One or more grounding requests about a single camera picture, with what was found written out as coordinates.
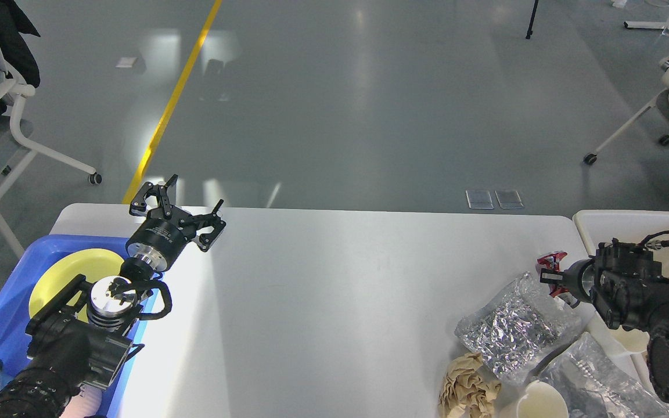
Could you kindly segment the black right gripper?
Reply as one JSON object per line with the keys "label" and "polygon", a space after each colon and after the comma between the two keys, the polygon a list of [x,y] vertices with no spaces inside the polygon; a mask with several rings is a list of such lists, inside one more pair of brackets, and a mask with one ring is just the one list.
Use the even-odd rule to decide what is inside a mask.
{"label": "black right gripper", "polygon": [[550,291],[569,291],[581,302],[591,302],[594,281],[593,259],[578,260],[565,272],[541,271],[541,283],[548,284]]}

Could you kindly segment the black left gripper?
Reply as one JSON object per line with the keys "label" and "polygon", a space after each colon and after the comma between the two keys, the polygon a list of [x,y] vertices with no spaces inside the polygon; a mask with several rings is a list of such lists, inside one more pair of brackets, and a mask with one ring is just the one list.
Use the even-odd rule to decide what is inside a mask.
{"label": "black left gripper", "polygon": [[[174,174],[163,185],[145,182],[130,203],[130,215],[146,217],[146,220],[128,239],[127,254],[145,262],[154,272],[169,270],[189,242],[196,243],[200,251],[209,251],[226,226],[218,214],[224,199],[218,200],[212,212],[186,218],[184,226],[165,220],[179,217],[168,195],[177,180],[178,174]],[[157,203],[151,210],[147,204],[150,198],[155,198]]]}

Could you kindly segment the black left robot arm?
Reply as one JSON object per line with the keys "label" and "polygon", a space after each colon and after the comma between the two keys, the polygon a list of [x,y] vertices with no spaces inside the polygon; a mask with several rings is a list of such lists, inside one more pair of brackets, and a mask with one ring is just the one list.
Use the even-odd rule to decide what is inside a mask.
{"label": "black left robot arm", "polygon": [[163,276],[189,243],[208,251],[225,228],[212,212],[191,214],[173,204],[166,183],[144,183],[128,206],[143,218],[127,241],[119,273],[90,283],[73,275],[30,318],[30,363],[0,387],[0,417],[58,417],[82,386],[108,389],[143,348],[128,338],[138,321],[159,320],[173,307]]}

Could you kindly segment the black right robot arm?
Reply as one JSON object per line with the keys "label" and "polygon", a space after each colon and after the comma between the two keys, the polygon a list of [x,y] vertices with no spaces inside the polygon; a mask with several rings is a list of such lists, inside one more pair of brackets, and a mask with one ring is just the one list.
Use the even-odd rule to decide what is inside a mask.
{"label": "black right robot arm", "polygon": [[588,302],[611,330],[645,331],[647,366],[654,392],[669,404],[669,278],[654,251],[669,247],[661,233],[637,243],[612,239],[563,272],[542,267],[541,282]]}

